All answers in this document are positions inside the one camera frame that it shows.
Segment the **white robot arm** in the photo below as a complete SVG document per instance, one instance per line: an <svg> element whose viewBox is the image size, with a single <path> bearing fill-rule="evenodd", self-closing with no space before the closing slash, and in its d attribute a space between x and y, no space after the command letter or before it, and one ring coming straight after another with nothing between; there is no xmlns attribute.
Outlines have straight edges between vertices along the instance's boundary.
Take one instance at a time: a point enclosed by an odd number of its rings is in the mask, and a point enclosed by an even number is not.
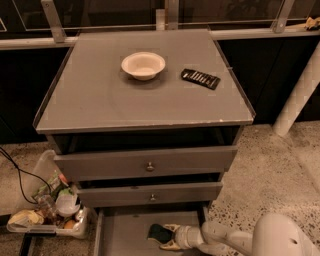
<svg viewBox="0 0 320 256"><path fill-rule="evenodd" d="M257 222L253 235L231 229L215 221L201 229L191 226L165 225L174 239L161 245L165 250L198 248L209 255L220 255L228 245L245 256L320 256L320 252L290 218L266 214Z"/></svg>

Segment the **terrazzo floor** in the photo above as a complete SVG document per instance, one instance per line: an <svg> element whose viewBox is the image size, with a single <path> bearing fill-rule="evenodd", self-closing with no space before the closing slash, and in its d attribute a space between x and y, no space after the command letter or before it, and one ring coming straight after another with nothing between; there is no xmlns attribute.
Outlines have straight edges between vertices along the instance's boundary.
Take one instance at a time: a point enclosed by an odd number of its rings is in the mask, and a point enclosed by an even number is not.
<svg viewBox="0 0 320 256"><path fill-rule="evenodd" d="M270 125L248 126L239 140L239 151L223 189L209 211L230 227L252 232L267 212L291 217L320 249L320 122L295 123L281 138ZM22 169L32 170L47 143L3 145ZM15 210L20 198L18 175L0 157L0 215ZM0 227L0 255L18 255L23 234ZM95 225L88 237L34 239L30 255L93 255ZM230 249L227 255L239 255Z"/></svg>

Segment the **bottle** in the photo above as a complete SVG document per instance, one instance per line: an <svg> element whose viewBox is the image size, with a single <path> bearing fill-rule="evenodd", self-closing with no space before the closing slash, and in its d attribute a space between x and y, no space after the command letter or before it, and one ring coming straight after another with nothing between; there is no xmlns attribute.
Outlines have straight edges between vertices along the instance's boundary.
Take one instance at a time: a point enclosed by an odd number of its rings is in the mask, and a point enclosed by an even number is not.
<svg viewBox="0 0 320 256"><path fill-rule="evenodd" d="M56 202L50 195L43 195L38 198L39 210L42 216L48 220L50 224L54 224L57 220Z"/></svg>

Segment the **open drawer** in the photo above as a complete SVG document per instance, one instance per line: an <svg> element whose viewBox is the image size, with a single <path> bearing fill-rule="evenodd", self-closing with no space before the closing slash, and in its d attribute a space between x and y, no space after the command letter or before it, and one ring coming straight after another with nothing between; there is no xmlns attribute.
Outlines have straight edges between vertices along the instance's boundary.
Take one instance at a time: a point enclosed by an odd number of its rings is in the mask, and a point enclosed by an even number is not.
<svg viewBox="0 0 320 256"><path fill-rule="evenodd" d="M202 256L197 249L170 252L148 240L152 224L200 226L207 207L197 204L102 208L99 212L94 256Z"/></svg>

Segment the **gray drawer front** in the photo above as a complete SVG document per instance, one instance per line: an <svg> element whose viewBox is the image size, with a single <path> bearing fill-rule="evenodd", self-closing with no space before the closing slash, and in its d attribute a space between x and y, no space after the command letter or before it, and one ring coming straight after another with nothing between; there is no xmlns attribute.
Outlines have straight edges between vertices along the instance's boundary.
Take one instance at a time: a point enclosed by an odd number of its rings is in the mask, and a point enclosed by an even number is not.
<svg viewBox="0 0 320 256"><path fill-rule="evenodd" d="M86 207L163 204L215 200L220 182L172 184L140 187L79 189L78 196Z"/></svg>
<svg viewBox="0 0 320 256"><path fill-rule="evenodd" d="M225 172L236 152L236 146L197 147L58 155L54 160L70 181L85 181Z"/></svg>

